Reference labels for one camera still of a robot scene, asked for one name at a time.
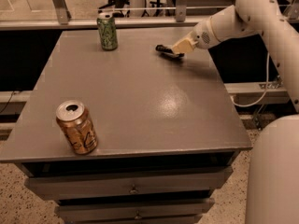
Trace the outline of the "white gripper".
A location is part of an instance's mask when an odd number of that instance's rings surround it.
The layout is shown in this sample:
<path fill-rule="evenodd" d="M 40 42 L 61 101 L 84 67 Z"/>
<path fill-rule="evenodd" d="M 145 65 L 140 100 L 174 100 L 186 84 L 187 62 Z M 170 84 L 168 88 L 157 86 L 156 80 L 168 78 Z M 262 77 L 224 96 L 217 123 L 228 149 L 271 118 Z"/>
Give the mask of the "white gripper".
<path fill-rule="evenodd" d="M 192 29 L 192 39 L 182 38 L 175 43 L 171 50 L 175 54 L 190 53 L 199 49 L 211 49 L 219 44 L 219 40 L 213 33 L 210 19 L 199 21 Z"/>

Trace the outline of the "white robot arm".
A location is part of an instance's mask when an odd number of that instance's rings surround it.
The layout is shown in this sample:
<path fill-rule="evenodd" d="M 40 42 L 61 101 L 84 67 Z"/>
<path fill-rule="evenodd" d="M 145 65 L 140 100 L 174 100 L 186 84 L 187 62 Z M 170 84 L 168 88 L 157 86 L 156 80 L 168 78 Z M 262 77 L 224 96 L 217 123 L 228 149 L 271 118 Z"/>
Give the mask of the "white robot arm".
<path fill-rule="evenodd" d="M 277 0 L 236 0 L 197 23 L 172 50 L 209 49 L 230 38 L 257 34 L 299 109 L 299 34 Z M 256 140 L 249 164 L 245 224 L 299 224 L 299 114 L 276 119 Z"/>

